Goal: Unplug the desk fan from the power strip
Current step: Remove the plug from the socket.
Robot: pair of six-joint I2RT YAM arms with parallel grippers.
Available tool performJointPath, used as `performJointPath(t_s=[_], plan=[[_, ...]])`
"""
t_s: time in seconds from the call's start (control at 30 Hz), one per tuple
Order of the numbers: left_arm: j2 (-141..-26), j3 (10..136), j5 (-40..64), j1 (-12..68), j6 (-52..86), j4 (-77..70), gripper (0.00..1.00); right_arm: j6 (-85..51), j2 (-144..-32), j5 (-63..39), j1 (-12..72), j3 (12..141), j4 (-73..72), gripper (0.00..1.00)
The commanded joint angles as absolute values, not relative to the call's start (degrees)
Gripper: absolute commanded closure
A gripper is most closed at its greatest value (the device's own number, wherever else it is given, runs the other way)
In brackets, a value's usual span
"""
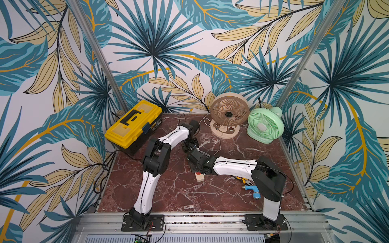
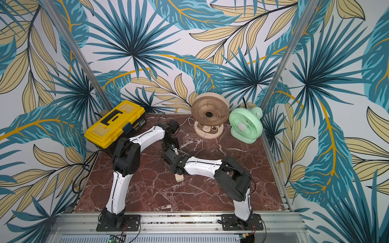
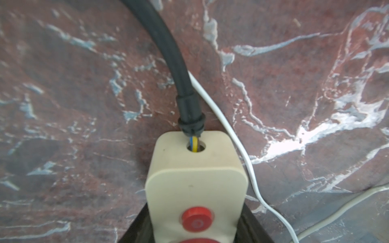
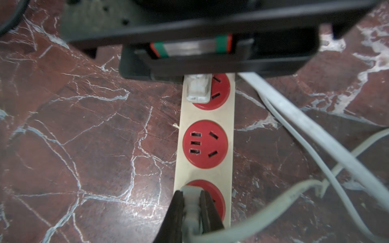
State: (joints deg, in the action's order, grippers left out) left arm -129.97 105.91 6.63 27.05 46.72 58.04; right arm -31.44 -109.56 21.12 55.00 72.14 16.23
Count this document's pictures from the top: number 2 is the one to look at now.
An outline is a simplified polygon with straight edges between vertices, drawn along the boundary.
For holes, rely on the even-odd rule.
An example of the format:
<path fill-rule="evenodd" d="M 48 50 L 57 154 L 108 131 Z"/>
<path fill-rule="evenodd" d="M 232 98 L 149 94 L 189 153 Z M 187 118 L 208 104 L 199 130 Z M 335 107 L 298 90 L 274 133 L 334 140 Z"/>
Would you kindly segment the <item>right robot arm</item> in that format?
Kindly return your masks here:
<path fill-rule="evenodd" d="M 250 203 L 252 176 L 234 158 L 205 160 L 197 157 L 181 156 L 172 149 L 162 155 L 169 171 L 179 175 L 197 175 L 216 180 L 221 189 L 234 203 L 234 217 L 231 226 L 246 229 L 252 216 Z"/>

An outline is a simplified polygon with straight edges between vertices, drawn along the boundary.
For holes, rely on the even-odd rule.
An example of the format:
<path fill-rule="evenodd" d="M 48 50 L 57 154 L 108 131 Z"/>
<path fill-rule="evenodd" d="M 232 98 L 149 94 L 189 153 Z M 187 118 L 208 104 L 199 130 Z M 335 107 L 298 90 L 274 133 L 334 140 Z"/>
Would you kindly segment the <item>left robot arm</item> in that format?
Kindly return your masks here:
<path fill-rule="evenodd" d="M 121 138 L 112 156 L 113 183 L 105 208 L 99 218 L 99 227 L 120 230 L 128 223 L 125 219 L 126 196 L 131 178 L 140 166 L 141 153 L 150 145 L 163 140 L 178 146 L 173 134 L 179 128 L 175 120 L 160 123 L 138 136 Z"/>

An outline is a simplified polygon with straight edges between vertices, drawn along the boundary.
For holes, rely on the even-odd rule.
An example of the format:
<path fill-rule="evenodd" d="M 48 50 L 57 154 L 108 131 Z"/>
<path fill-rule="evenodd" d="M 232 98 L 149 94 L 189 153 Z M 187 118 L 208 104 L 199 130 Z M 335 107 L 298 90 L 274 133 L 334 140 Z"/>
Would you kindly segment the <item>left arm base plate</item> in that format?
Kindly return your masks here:
<path fill-rule="evenodd" d="M 100 216 L 96 227 L 97 232 L 129 231 L 135 232 L 140 229 L 140 215 L 126 215 L 119 217 L 119 220 L 111 224 L 108 219 Z"/>

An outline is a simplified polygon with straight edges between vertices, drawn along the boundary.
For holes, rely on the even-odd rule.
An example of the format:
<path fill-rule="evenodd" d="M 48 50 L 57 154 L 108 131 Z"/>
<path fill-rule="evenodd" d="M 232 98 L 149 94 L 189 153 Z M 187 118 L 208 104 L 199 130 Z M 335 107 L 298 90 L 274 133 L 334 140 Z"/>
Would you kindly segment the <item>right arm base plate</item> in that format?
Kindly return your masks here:
<path fill-rule="evenodd" d="M 239 219 L 235 214 L 222 214 L 218 223 L 224 231 L 258 231 L 263 230 L 263 221 L 258 214 L 251 214 L 247 221 Z"/>

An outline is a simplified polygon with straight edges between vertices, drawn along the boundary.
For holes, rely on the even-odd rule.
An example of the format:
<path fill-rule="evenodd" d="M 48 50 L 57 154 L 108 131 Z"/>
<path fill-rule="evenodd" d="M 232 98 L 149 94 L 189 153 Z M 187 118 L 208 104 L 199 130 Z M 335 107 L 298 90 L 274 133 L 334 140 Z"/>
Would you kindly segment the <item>beige red power strip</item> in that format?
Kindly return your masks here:
<path fill-rule="evenodd" d="M 182 182 L 184 180 L 183 175 L 175 174 L 176 182 Z"/>

